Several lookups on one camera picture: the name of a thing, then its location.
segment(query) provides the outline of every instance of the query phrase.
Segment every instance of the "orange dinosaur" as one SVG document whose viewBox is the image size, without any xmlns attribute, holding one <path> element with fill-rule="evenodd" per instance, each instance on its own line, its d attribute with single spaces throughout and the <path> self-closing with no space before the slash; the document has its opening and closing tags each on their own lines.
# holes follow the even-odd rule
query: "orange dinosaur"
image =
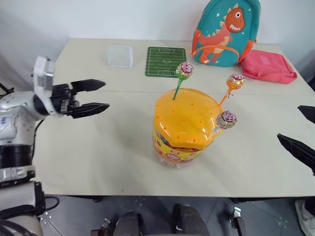
<svg viewBox="0 0 315 236">
<path fill-rule="evenodd" d="M 192 45 L 192 55 L 195 56 L 198 51 L 195 51 L 197 43 L 199 42 L 203 46 L 213 45 L 213 47 L 205 47 L 202 50 L 199 61 L 203 64 L 208 64 L 210 61 L 208 55 L 213 54 L 212 62 L 218 63 L 218 57 L 221 56 L 223 51 L 227 48 L 227 44 L 232 42 L 232 33 L 239 33 L 245 25 L 243 10 L 236 4 L 233 9 L 229 8 L 227 15 L 224 16 L 225 22 L 221 21 L 221 29 L 217 29 L 212 35 L 208 34 L 204 36 L 201 30 L 196 29 L 193 45 Z"/>
</svg>

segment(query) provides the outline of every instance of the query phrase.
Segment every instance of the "gray floor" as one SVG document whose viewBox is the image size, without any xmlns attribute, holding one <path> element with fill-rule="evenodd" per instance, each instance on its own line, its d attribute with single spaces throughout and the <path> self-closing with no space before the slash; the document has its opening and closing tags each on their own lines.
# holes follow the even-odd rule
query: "gray floor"
<svg viewBox="0 0 315 236">
<path fill-rule="evenodd" d="M 233 206 L 242 209 L 249 236 L 303 236 L 293 199 L 234 204 L 227 198 L 110 196 L 99 203 L 68 196 L 59 198 L 59 206 L 41 216 L 44 236 L 89 236 L 104 217 L 115 221 L 130 210 L 142 214 L 146 233 L 171 233 L 171 212 L 176 203 L 197 209 L 211 236 L 238 236 L 224 214 Z"/>
</svg>

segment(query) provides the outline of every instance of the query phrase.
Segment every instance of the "pink bag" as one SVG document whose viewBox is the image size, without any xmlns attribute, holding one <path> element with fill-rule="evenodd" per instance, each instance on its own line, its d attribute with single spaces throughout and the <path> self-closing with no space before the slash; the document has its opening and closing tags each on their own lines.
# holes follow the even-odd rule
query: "pink bag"
<svg viewBox="0 0 315 236">
<path fill-rule="evenodd" d="M 276 53 L 251 50 L 241 65 L 243 74 L 253 79 L 289 84 L 297 78 L 285 58 Z"/>
</svg>

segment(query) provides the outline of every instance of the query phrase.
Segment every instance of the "clear plastic box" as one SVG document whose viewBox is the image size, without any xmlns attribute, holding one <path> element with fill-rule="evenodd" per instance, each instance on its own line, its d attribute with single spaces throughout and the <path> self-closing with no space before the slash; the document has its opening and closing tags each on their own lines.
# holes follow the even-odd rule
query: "clear plastic box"
<svg viewBox="0 0 315 236">
<path fill-rule="evenodd" d="M 132 67 L 133 55 L 131 46 L 108 46 L 106 57 L 109 66 Z"/>
</svg>

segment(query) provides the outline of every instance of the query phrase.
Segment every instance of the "soccer field mat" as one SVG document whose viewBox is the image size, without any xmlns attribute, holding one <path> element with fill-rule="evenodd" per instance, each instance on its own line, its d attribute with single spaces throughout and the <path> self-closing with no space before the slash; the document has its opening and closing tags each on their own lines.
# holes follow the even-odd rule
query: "soccer field mat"
<svg viewBox="0 0 315 236">
<path fill-rule="evenodd" d="M 177 77 L 176 68 L 186 61 L 184 48 L 149 47 L 146 76 Z"/>
</svg>

